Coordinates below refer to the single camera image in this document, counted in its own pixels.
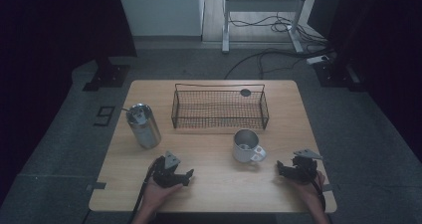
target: wooden table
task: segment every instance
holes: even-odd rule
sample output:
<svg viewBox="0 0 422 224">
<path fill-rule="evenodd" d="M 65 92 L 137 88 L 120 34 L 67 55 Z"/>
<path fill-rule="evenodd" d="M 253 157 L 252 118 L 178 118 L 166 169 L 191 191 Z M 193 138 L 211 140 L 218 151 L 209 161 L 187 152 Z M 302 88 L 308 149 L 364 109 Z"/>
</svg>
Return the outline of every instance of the wooden table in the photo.
<svg viewBox="0 0 422 224">
<path fill-rule="evenodd" d="M 235 130 L 188 133 L 173 128 L 171 110 L 174 85 L 264 84 L 270 113 L 267 128 L 258 132 L 267 157 L 241 163 L 232 156 Z M 140 147 L 121 112 L 96 189 L 90 201 L 94 211 L 131 211 L 150 163 L 170 150 L 181 163 L 175 173 L 194 168 L 188 187 L 171 196 L 160 212 L 303 212 L 305 205 L 278 174 L 277 160 L 291 166 L 293 152 L 309 148 L 318 153 L 298 87 L 293 81 L 134 81 L 125 108 L 143 103 L 152 108 L 162 141 L 153 149 Z M 318 170 L 325 176 L 321 161 Z M 331 191 L 324 193 L 326 212 L 334 212 Z"/>
</svg>

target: black wire basket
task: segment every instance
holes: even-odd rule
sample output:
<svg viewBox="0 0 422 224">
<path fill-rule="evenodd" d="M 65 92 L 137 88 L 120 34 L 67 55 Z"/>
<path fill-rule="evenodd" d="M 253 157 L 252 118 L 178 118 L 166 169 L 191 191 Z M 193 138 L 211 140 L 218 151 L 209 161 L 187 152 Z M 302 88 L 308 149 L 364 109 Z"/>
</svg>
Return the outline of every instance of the black wire basket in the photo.
<svg viewBox="0 0 422 224">
<path fill-rule="evenodd" d="M 270 116 L 264 87 L 176 84 L 171 114 L 173 126 L 265 129 Z"/>
</svg>

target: human hand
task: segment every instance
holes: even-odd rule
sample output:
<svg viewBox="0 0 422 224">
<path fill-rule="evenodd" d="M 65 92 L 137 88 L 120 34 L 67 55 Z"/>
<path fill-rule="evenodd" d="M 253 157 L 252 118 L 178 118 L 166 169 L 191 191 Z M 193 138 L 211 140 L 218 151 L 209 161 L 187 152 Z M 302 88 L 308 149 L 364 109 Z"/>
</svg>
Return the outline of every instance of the human hand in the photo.
<svg viewBox="0 0 422 224">
<path fill-rule="evenodd" d="M 148 173 L 151 171 L 151 168 L 153 168 L 154 163 L 155 162 L 152 162 L 149 166 Z M 148 223 L 156 209 L 165 202 L 167 197 L 182 187 L 183 184 L 179 183 L 177 185 L 164 188 L 159 186 L 152 177 L 149 177 L 142 196 L 142 203 L 136 217 L 132 221 L 132 224 Z"/>
<path fill-rule="evenodd" d="M 161 206 L 168 196 L 183 187 L 183 184 L 163 188 L 159 186 L 152 177 L 149 178 L 145 193 L 142 198 L 142 207 L 155 211 Z"/>
<path fill-rule="evenodd" d="M 319 223 L 329 223 L 328 217 L 323 211 L 322 204 L 320 203 L 317 190 L 311 183 L 300 183 L 295 180 L 287 179 L 287 181 L 298 191 L 302 201 L 307 205 L 314 221 Z M 325 176 L 318 171 L 316 174 L 315 183 L 322 190 Z"/>
</svg>

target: stainless steel cup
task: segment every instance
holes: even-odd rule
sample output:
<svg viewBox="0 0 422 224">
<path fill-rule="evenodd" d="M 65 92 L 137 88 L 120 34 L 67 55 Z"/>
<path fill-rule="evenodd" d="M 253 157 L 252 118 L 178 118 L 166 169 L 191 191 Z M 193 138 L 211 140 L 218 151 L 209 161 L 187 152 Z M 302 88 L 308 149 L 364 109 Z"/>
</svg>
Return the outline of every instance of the stainless steel cup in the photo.
<svg viewBox="0 0 422 224">
<path fill-rule="evenodd" d="M 161 142 L 161 134 L 152 109 L 145 104 L 136 104 L 126 112 L 127 123 L 137 142 L 144 148 L 153 148 Z"/>
<path fill-rule="evenodd" d="M 240 162 L 262 161 L 267 152 L 259 144 L 256 133 L 249 129 L 240 129 L 234 136 L 233 156 Z"/>
</svg>

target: white mug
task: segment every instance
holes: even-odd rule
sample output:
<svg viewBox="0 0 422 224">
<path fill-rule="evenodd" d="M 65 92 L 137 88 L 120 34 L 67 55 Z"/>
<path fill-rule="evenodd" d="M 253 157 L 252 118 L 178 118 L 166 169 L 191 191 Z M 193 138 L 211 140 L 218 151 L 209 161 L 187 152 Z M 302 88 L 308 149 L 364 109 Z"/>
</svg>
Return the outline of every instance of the white mug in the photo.
<svg viewBox="0 0 422 224">
<path fill-rule="evenodd" d="M 259 143 L 260 140 L 256 133 L 249 129 L 240 129 L 234 136 L 234 158 L 240 162 L 264 160 L 267 153 L 259 146 Z"/>
</svg>

